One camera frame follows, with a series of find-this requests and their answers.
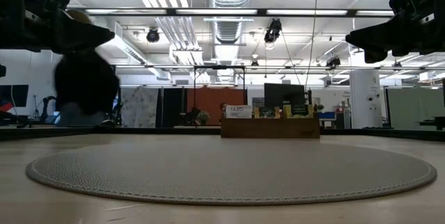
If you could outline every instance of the table surface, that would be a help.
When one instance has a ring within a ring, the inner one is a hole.
[[[199,207],[98,198],[49,188],[29,180],[25,166],[46,154],[90,145],[162,141],[169,138],[217,140],[219,136],[86,135],[0,143],[0,223],[443,223],[445,143],[322,136],[322,143],[388,150],[418,157],[436,167],[433,184],[407,193],[366,200],[283,207]]]

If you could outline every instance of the ceiling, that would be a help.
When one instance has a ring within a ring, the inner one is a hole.
[[[251,8],[331,8],[331,9],[389,9],[389,0],[250,0]],[[208,0],[188,0],[191,7],[209,7]],[[71,6],[86,8],[120,8],[134,7],[143,8],[142,0],[71,0]],[[170,43],[161,32],[161,39],[157,43],[148,43],[145,36],[148,28],[159,26],[153,17],[103,17],[109,22],[118,22],[123,29],[123,38],[132,43],[139,52],[143,53],[152,64],[172,64],[168,57]],[[308,66],[324,62],[329,56],[323,56],[327,50],[333,48],[339,42],[344,41],[344,36],[354,28],[360,29],[373,26],[386,21],[379,18],[292,18],[283,17],[282,36],[277,39],[272,50],[266,50],[264,41],[264,30],[270,24],[269,17],[255,17],[253,22],[246,22],[241,47],[238,52],[238,62],[249,65],[252,55],[258,54],[260,65],[288,65],[292,58],[298,65]],[[203,51],[204,61],[214,60],[214,43],[211,33],[211,23],[204,22],[203,17],[192,17],[195,35]],[[350,53],[348,44],[345,42],[338,45],[333,54],[341,59],[342,65],[349,65]],[[441,60],[441,54],[435,54],[431,58]],[[112,64],[130,64],[129,58],[124,54],[110,54],[107,60]],[[381,65],[391,65],[394,57],[389,58]],[[412,62],[410,65],[422,65],[421,62]],[[281,70],[280,72],[293,72],[292,70]]]

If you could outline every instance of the circular rug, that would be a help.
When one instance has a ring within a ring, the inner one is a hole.
[[[26,167],[89,195],[193,205],[292,205],[389,195],[436,178],[402,154],[308,141],[141,141],[60,152]]]

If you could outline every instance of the gray woven mat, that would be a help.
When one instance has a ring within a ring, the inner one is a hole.
[[[26,174],[66,191],[192,205],[334,202],[399,193],[436,178],[429,163],[382,150],[180,138],[52,154],[30,163]]]

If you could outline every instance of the wire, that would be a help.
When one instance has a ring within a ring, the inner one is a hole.
[[[15,112],[15,116],[18,116],[18,114],[17,114],[17,109],[15,109],[15,101],[14,101],[14,95],[13,95],[13,85],[11,85],[11,100],[13,101],[13,109],[14,109],[14,112]]]
[[[291,61],[293,72],[295,73],[295,76],[297,76],[298,85],[301,85],[300,78],[298,78],[297,70],[295,69],[295,65],[293,64],[291,52],[289,52],[289,48],[287,47],[287,42],[286,42],[286,38],[284,37],[283,29],[281,29],[281,32],[283,34],[284,46],[286,46],[287,56],[289,57],[289,60]]]
[[[312,26],[311,53],[309,54],[309,65],[307,66],[306,82],[305,82],[305,92],[306,92],[307,80],[309,79],[309,71],[311,70],[312,51],[314,50],[315,21],[316,21],[316,18],[317,18],[317,13],[316,13],[316,11],[317,11],[317,0],[315,0],[315,8],[314,8],[314,25]]]

